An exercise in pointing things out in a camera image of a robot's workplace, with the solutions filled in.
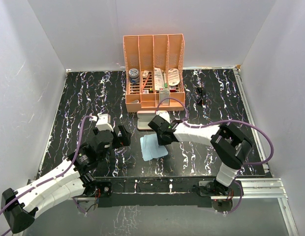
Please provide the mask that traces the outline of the pink glasses case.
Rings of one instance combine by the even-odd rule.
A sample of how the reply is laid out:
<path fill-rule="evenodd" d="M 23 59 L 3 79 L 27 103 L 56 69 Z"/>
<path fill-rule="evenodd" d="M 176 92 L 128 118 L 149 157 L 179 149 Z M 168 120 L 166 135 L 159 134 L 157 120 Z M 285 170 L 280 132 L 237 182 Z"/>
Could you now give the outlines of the pink glasses case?
<path fill-rule="evenodd" d="M 156 111 L 138 111 L 137 129 L 141 131 L 152 131 L 148 123 L 155 117 Z"/>

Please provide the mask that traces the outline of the blue cleaning cloth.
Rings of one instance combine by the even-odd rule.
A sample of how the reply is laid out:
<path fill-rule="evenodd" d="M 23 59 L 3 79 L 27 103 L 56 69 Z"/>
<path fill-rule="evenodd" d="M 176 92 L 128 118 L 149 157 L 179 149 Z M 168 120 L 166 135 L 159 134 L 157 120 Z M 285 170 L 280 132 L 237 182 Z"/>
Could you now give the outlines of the blue cleaning cloth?
<path fill-rule="evenodd" d="M 144 135 L 140 138 L 140 144 L 144 161 L 150 161 L 168 155 L 166 147 L 158 144 L 156 134 Z"/>

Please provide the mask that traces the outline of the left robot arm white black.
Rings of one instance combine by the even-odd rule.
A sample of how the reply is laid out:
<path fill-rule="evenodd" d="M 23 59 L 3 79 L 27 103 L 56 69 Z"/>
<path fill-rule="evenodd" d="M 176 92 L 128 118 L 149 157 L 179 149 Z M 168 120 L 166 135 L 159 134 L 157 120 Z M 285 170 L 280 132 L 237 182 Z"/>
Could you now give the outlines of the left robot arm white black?
<path fill-rule="evenodd" d="M 8 188 L 1 196 L 1 211 L 10 232 L 20 233 L 46 210 L 70 198 L 92 196 L 97 189 L 91 171 L 111 150 L 131 144 L 131 134 L 123 125 L 115 129 L 93 130 L 86 142 L 78 142 L 76 150 L 61 164 L 34 182 L 14 190 Z"/>

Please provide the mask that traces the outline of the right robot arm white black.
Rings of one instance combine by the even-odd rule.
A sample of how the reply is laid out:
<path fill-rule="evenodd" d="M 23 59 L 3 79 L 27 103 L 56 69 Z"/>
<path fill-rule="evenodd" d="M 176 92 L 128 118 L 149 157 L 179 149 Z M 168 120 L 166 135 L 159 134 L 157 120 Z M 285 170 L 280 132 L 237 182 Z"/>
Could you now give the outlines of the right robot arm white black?
<path fill-rule="evenodd" d="M 156 133 L 160 146 L 173 142 L 194 142 L 214 148 L 221 166 L 212 182 L 203 187 L 198 186 L 200 192 L 227 196 L 232 189 L 232 182 L 253 148 L 250 138 L 230 121 L 196 125 L 182 120 L 168 122 L 156 115 L 148 127 Z"/>

